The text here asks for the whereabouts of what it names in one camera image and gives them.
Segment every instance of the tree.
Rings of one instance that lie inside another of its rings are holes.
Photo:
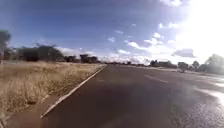
[[[151,62],[150,62],[150,66],[152,66],[152,67],[156,67],[158,65],[158,61],[157,60],[152,60]]]
[[[65,56],[64,60],[66,62],[76,62],[76,56]]]
[[[127,62],[127,65],[131,65],[131,61],[128,61],[128,62]]]
[[[207,72],[208,71],[208,65],[202,64],[199,66],[198,71],[200,72]]]
[[[194,70],[197,70],[200,66],[200,64],[197,61],[194,61],[192,65],[194,67]]]
[[[63,54],[55,48],[55,45],[41,45],[38,46],[38,57],[43,61],[59,61],[63,60]]]
[[[38,48],[27,48],[27,47],[22,47],[17,49],[17,57],[18,59],[22,59],[25,61],[38,61],[39,56],[38,56]]]
[[[10,40],[10,34],[8,31],[0,30],[0,63],[4,60],[4,53]]]
[[[97,63],[98,58],[96,56],[89,57],[89,63]]]
[[[219,55],[213,54],[208,58],[205,64],[207,65],[207,72],[216,74],[224,73],[224,58]]]
[[[89,63],[89,55],[88,54],[80,54],[80,59],[82,63]]]
[[[181,72],[185,72],[188,69],[188,64],[185,62],[178,62],[178,67],[182,70]]]

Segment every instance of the grass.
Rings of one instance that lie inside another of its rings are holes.
[[[49,95],[61,95],[102,65],[18,63],[0,65],[0,127],[7,118]]]

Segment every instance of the road marking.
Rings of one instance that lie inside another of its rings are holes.
[[[152,77],[152,76],[149,76],[149,75],[145,75],[145,77],[147,77],[147,78],[149,78],[149,79],[156,80],[156,81],[160,81],[160,82],[163,82],[163,83],[169,83],[168,81],[161,80],[161,79],[159,79],[159,78]]]
[[[94,73],[93,75],[91,75],[90,77],[88,77],[86,80],[84,80],[82,83],[80,83],[79,85],[77,85],[74,89],[72,89],[68,94],[62,96],[59,98],[58,101],[56,101],[53,105],[51,105],[47,111],[42,114],[40,116],[40,118],[43,118],[44,116],[46,116],[50,111],[52,111],[58,104],[60,104],[62,101],[64,101],[66,98],[68,98],[70,95],[72,95],[75,91],[77,91],[80,87],[82,87],[82,85],[84,85],[87,81],[89,81],[92,77],[94,77],[95,75],[97,75],[100,71],[102,71],[106,66],[103,66],[100,70],[98,70],[96,73]]]

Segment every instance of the cloud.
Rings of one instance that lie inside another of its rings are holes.
[[[163,24],[162,23],[160,23],[158,26],[159,26],[160,29],[163,28]]]
[[[80,54],[89,54],[89,55],[95,55],[95,52],[93,51],[85,51],[82,48],[79,49],[72,49],[72,48],[63,48],[63,47],[56,47],[64,56],[78,56]]]
[[[192,49],[181,49],[181,50],[177,50],[177,51],[175,51],[175,52],[172,54],[172,56],[180,56],[180,57],[195,58]]]
[[[152,38],[151,40],[144,40],[146,43],[150,43],[151,45],[163,45],[162,41],[158,41],[156,38]]]
[[[122,50],[122,49],[119,49],[117,52],[120,53],[120,54],[125,54],[125,55],[129,55],[130,54],[130,52]]]
[[[116,38],[115,37],[109,37],[107,40],[114,43],[116,41]]]
[[[139,46],[136,42],[129,42],[128,45],[151,54],[171,54],[174,52],[173,48],[169,47],[168,45],[164,45],[163,42],[157,41],[155,38],[153,41],[150,41],[150,43],[152,45],[149,47]]]
[[[180,6],[182,4],[180,0],[160,0],[160,2],[168,6]]]
[[[136,42],[129,42],[128,45],[136,49],[147,50],[146,47],[140,47]]]
[[[116,30],[115,31],[117,34],[124,34],[124,32],[122,32],[121,30]]]
[[[169,23],[168,28],[180,28],[180,24]]]
[[[128,41],[128,40],[124,40],[124,42],[125,42],[125,43],[128,43],[129,41]]]
[[[155,32],[155,33],[153,34],[153,36],[154,36],[155,38],[160,38],[160,37],[161,37],[161,35],[160,35],[159,33],[157,33],[157,32]]]

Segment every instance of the asphalt road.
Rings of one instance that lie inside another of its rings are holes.
[[[222,83],[221,78],[107,66],[44,117],[42,128],[223,128]]]

